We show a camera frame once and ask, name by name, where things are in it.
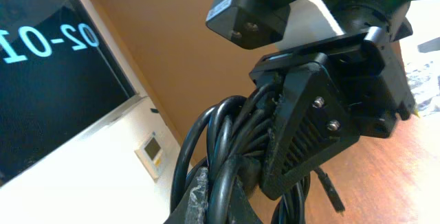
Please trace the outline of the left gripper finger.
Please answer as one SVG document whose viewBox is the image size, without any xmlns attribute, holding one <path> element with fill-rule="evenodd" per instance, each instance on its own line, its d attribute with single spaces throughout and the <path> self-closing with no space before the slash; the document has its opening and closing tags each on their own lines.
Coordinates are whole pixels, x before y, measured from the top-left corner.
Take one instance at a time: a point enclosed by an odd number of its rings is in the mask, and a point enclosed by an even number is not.
<svg viewBox="0 0 440 224">
<path fill-rule="evenodd" d="M 192 179 L 179 205 L 164 224 L 202 224 L 207 220 L 208 210 L 208 169 L 200 167 L 192 172 Z M 235 179 L 227 212 L 226 223 L 262 224 L 248 201 L 242 180 Z"/>
</svg>

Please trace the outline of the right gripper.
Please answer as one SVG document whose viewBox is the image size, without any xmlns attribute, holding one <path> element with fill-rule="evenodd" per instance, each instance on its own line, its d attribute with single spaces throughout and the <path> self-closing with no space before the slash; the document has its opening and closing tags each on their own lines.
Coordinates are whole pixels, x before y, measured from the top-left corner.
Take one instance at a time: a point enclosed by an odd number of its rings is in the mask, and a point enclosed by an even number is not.
<svg viewBox="0 0 440 224">
<path fill-rule="evenodd" d="M 322 65 L 308 63 L 315 54 L 327 57 L 323 65 L 340 92 Z M 360 133 L 390 137 L 397 119 L 408 120 L 415 107 L 389 35 L 380 27 L 264 55 L 249 77 L 256 82 L 266 71 L 286 72 L 293 66 L 298 67 L 288 71 L 274 112 L 260 180 L 271 200 L 356 143 Z"/>
</svg>

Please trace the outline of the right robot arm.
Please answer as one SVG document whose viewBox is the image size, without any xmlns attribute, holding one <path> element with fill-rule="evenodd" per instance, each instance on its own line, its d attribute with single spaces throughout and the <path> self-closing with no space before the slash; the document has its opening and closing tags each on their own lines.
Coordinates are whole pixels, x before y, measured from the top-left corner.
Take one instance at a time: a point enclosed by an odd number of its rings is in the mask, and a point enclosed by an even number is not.
<svg viewBox="0 0 440 224">
<path fill-rule="evenodd" d="M 390 137 L 415 99 L 391 45 L 412 34 L 415 0 L 327 0 L 343 34 L 268 54 L 250 78 L 274 83 L 273 112 L 260 187 L 289 192 L 362 136 Z"/>
</svg>

